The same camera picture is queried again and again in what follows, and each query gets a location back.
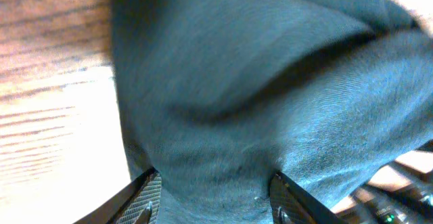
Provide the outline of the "black t-shirt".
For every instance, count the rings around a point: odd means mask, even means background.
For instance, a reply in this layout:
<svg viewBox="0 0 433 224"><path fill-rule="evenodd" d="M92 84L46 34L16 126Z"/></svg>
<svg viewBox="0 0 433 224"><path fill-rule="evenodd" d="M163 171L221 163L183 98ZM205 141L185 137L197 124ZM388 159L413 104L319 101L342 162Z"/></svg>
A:
<svg viewBox="0 0 433 224"><path fill-rule="evenodd" d="M432 39L391 0L112 0L132 177L159 223L270 223L281 171L333 207L432 139Z"/></svg>

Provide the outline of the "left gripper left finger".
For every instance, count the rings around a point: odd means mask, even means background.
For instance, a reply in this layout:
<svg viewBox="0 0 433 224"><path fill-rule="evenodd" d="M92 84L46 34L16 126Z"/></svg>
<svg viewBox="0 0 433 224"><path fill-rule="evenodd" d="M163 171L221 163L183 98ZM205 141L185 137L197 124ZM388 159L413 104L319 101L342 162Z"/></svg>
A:
<svg viewBox="0 0 433 224"><path fill-rule="evenodd" d="M162 178L152 168L74 224L156 224Z"/></svg>

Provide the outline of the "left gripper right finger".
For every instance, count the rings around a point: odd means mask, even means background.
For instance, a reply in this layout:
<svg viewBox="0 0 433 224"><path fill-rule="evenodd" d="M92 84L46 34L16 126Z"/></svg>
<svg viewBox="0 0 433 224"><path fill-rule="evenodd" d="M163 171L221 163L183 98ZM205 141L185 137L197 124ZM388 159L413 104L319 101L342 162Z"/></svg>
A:
<svg viewBox="0 0 433 224"><path fill-rule="evenodd" d="M281 172L270 181L269 197L274 224L345 224Z"/></svg>

